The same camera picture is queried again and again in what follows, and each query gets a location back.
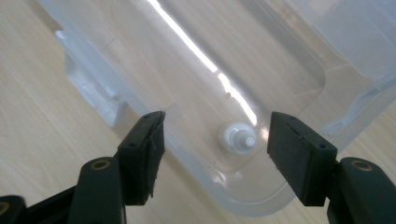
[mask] clear plastic container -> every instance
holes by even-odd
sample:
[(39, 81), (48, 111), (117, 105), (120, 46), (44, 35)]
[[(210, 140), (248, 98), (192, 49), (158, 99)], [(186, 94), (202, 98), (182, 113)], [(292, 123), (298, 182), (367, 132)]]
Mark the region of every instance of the clear plastic container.
[(122, 121), (126, 105), (140, 115), (166, 111), (167, 148), (243, 216), (269, 215), (294, 198), (266, 153), (272, 111), (342, 150), (396, 95), (394, 70), (364, 73), (340, 55), (300, 14), (307, 1), (40, 2), (64, 28), (56, 35), (66, 74), (107, 124)]
[(363, 76), (396, 73), (396, 2), (290, 0), (305, 20)]

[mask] screw hole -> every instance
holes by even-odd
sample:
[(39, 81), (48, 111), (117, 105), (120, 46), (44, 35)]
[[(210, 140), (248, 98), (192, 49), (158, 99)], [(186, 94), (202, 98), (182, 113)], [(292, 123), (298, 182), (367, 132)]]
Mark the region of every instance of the screw hole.
[(352, 161), (350, 164), (362, 171), (373, 171), (373, 166), (364, 161)]
[(93, 170), (103, 170), (110, 165), (110, 161), (96, 161), (91, 165)]

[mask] transparent plastic box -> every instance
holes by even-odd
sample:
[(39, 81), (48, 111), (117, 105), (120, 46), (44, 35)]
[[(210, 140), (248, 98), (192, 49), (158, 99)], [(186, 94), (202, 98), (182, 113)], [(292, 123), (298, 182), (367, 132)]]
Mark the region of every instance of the transparent plastic box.
[(272, 111), (342, 150), (396, 96), (392, 1), (40, 3), (64, 28), (66, 74), (107, 124), (127, 106), (164, 110), (167, 148), (243, 216), (294, 198), (266, 153)]

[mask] white plastic knob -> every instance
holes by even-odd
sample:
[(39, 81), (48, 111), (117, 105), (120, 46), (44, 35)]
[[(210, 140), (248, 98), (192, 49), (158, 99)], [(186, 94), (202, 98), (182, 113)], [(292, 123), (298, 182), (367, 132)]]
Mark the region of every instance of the white plastic knob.
[(219, 143), (237, 155), (246, 155), (256, 146), (256, 133), (253, 128), (242, 122), (231, 123), (219, 131)]

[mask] light wood surface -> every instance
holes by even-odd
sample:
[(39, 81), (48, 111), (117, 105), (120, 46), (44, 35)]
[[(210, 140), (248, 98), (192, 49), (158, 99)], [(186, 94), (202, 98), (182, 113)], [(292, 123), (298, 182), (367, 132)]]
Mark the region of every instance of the light wood surface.
[[(0, 1), (0, 195), (28, 205), (77, 183), (80, 167), (112, 156), (127, 127), (109, 129), (64, 75), (64, 54), (45, 15), (28, 0)], [(396, 182), (396, 104), (341, 153), (380, 165)], [(217, 205), (169, 152), (154, 198), (128, 207), (129, 223), (326, 223), (325, 208), (294, 200), (260, 218), (239, 217)]]

